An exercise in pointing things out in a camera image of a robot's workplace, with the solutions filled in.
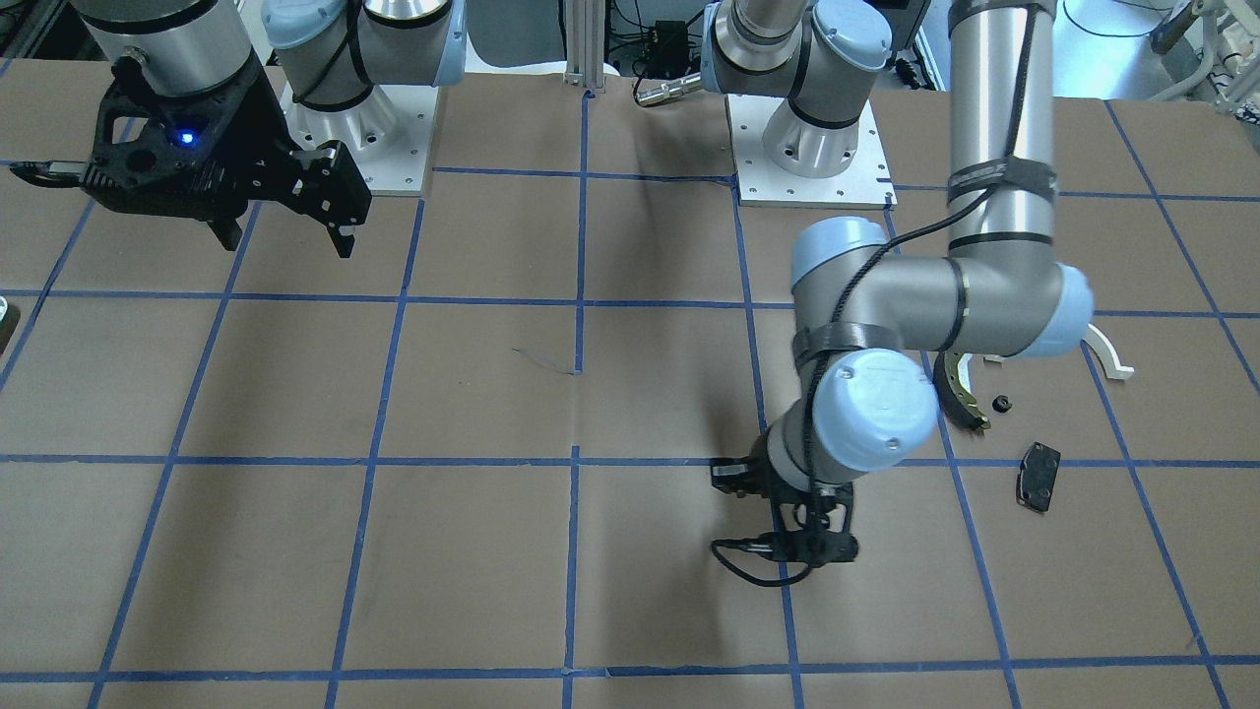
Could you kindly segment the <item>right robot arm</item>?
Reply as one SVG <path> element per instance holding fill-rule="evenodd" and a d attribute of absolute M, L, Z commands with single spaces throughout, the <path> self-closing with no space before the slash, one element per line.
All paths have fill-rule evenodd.
<path fill-rule="evenodd" d="M 266 1 L 260 15 L 289 81 L 232 1 L 76 1 L 110 63 L 94 146 L 39 171 L 117 214 L 202 222 L 239 246 L 251 201 L 318 220 L 346 259 L 372 205 L 360 165 L 401 139 L 388 86 L 459 84 L 462 1 Z"/>

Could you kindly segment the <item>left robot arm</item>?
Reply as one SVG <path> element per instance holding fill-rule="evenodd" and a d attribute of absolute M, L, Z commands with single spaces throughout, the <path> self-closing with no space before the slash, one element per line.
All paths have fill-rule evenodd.
<path fill-rule="evenodd" d="M 1053 1 L 954 1 L 948 217 L 888 238 L 834 217 L 793 242 L 799 399 L 742 458 L 711 463 L 714 489 L 769 499 L 777 529 L 711 542 L 814 570 L 856 559 L 853 485 L 925 443 L 939 395 L 914 353 L 1058 356 L 1095 300 L 1053 246 Z M 864 1 L 719 1 L 706 10 L 709 93 L 782 99 L 766 149 L 799 175 L 845 167 L 888 21 Z M 791 508 L 793 523 L 784 523 Z"/>

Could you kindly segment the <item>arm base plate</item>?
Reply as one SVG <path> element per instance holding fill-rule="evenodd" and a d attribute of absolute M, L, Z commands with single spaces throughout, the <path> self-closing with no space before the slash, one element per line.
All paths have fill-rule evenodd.
<path fill-rule="evenodd" d="M 295 103 L 287 86 L 281 107 L 297 144 L 346 145 L 374 196 L 423 196 L 441 94 L 438 87 L 378 86 L 360 105 L 324 112 Z"/>
<path fill-rule="evenodd" d="M 806 123 L 788 99 L 769 96 L 730 94 L 727 116 L 742 205 L 835 210 L 897 205 L 869 102 L 856 123 L 842 128 Z"/>

